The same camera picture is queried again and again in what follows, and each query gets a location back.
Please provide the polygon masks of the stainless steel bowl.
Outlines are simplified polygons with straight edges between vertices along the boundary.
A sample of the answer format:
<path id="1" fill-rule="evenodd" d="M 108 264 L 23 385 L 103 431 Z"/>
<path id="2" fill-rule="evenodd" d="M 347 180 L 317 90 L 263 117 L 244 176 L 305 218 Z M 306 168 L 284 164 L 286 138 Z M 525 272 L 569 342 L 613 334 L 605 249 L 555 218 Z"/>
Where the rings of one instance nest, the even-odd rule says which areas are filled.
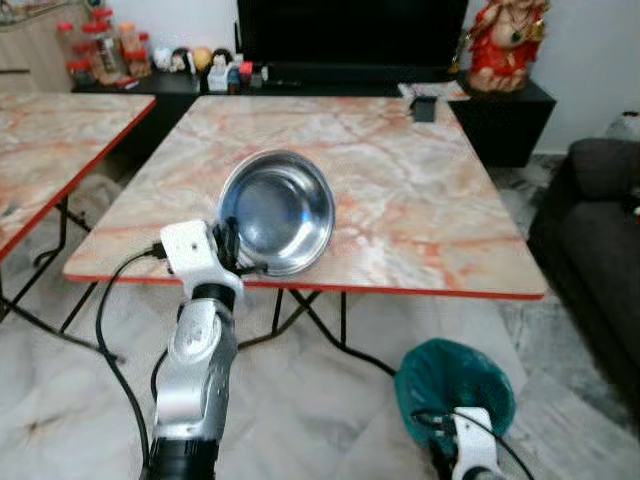
<path id="1" fill-rule="evenodd" d="M 287 148 L 244 157 L 221 189 L 215 225 L 234 216 L 239 265 L 266 262 L 269 274 L 292 276 L 328 250 L 337 201 L 320 168 Z"/>

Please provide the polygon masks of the bin with green bag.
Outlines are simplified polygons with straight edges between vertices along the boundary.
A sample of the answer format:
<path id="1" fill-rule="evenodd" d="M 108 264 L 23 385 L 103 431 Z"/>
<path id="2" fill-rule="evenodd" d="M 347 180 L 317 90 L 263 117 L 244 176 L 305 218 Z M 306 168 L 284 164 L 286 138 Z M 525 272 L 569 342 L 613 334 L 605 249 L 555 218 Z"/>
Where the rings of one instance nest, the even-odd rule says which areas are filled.
<path id="1" fill-rule="evenodd" d="M 417 420 L 419 411 L 439 417 L 457 407 L 484 408 L 500 436 L 515 420 L 516 394 L 506 372 L 479 349 L 454 340 L 431 338 L 411 349 L 393 381 L 404 428 L 422 448 L 453 453 L 456 443 Z"/>

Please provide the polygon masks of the marble folding table red edge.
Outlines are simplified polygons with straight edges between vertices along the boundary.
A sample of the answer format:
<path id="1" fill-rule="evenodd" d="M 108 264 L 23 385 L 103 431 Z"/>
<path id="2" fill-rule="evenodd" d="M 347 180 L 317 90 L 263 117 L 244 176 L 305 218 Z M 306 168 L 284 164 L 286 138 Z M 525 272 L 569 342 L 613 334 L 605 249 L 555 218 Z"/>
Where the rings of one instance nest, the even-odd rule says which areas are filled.
<path id="1" fill-rule="evenodd" d="M 38 319 L 20 301 L 67 248 L 70 224 L 91 232 L 86 216 L 70 210 L 68 197 L 155 102 L 137 93 L 0 92 L 0 266 L 50 211 L 58 211 L 60 221 L 58 243 L 38 255 L 35 274 L 14 296 L 4 293 L 0 269 L 0 323 L 15 315 L 51 337 L 104 352 Z"/>
<path id="2" fill-rule="evenodd" d="M 300 275 L 251 276 L 253 307 L 269 315 L 275 289 L 317 292 L 317 314 L 347 335 L 388 333 L 367 300 L 436 300 L 443 337 L 520 375 L 502 302 L 544 300 L 549 285 L 456 115 L 439 106 L 417 123 L 402 99 L 204 96 L 193 102 L 64 265 L 73 282 L 105 282 L 165 225 L 212 219 L 230 174 L 260 152 L 296 152 L 335 195 L 335 232 Z"/>

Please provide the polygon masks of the black haired doll figurine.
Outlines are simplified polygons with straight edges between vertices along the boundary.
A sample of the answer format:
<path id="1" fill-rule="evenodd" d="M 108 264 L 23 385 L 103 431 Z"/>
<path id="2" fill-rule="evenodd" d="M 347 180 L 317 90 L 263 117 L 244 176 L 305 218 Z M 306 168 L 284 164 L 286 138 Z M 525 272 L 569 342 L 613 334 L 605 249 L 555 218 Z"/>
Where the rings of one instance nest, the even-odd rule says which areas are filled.
<path id="1" fill-rule="evenodd" d="M 212 52 L 210 68 L 207 70 L 207 86 L 211 92 L 230 90 L 230 74 L 236 73 L 233 60 L 232 52 L 224 47 Z"/>

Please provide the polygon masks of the dark grey sofa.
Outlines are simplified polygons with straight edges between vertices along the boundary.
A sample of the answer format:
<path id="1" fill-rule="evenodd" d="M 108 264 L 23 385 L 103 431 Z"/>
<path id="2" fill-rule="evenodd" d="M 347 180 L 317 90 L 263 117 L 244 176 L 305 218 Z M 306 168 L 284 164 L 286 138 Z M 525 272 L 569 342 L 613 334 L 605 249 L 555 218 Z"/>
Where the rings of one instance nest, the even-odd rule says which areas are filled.
<path id="1" fill-rule="evenodd" d="M 639 187 L 639 142 L 573 142 L 527 239 L 635 419 L 640 413 Z"/>

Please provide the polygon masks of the small black box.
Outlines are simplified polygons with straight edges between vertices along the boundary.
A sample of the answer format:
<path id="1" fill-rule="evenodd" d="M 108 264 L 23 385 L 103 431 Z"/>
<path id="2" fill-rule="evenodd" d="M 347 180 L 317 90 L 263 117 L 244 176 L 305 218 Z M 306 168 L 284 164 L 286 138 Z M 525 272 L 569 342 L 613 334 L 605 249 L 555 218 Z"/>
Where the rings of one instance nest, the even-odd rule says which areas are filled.
<path id="1" fill-rule="evenodd" d="M 436 118 L 436 96 L 413 96 L 410 114 L 413 123 L 434 123 Z"/>

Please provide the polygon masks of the tall red lid plastic jar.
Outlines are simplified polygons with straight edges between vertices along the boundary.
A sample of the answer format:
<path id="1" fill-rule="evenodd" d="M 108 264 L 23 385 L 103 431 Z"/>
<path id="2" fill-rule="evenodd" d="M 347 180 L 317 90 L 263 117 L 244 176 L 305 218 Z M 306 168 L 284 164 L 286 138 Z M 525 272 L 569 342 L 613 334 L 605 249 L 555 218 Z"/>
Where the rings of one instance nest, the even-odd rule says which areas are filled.
<path id="1" fill-rule="evenodd" d="M 116 86 L 123 82 L 127 73 L 113 17 L 113 10 L 99 6 L 90 10 L 90 20 L 81 27 L 93 49 L 93 74 L 106 86 Z"/>

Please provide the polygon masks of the black flat television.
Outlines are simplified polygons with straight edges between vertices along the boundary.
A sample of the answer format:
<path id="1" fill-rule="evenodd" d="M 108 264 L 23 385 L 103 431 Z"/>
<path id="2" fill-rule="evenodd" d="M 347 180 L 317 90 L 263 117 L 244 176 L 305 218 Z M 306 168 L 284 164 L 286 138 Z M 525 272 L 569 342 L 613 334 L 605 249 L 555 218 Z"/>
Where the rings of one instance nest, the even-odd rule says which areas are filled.
<path id="1" fill-rule="evenodd" d="M 237 0 L 239 46 L 273 83 L 438 81 L 467 10 L 468 0 Z"/>

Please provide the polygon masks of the printed paper sheet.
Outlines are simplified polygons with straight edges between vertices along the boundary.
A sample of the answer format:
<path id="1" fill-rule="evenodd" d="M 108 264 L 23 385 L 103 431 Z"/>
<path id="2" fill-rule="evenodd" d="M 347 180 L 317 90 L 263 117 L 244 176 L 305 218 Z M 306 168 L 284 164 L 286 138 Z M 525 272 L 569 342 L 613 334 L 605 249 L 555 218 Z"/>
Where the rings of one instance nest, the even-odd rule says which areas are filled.
<path id="1" fill-rule="evenodd" d="M 406 99 L 416 97 L 434 97 L 444 101 L 467 101 L 471 99 L 470 93 L 457 81 L 438 83 L 398 83 L 398 91 Z"/>

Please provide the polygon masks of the light wooden cabinet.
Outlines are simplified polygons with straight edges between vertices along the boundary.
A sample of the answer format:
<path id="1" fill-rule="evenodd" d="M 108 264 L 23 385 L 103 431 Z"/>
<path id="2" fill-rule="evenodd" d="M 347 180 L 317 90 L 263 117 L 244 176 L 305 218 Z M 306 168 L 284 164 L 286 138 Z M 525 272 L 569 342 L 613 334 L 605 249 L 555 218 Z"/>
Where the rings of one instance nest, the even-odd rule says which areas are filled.
<path id="1" fill-rule="evenodd" d="M 58 24 L 83 20 L 79 6 L 64 3 L 0 26 L 0 93 L 72 91 Z"/>

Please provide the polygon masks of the red Ganesha statue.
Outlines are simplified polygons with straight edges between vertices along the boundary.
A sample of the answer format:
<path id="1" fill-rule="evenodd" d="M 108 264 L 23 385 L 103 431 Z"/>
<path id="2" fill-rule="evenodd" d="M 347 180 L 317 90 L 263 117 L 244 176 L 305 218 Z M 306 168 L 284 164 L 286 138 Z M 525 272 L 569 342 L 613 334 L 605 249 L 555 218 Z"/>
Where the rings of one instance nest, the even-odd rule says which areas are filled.
<path id="1" fill-rule="evenodd" d="M 477 92 L 522 90 L 547 37 L 549 8 L 550 0 L 486 0 L 468 32 L 467 86 Z"/>

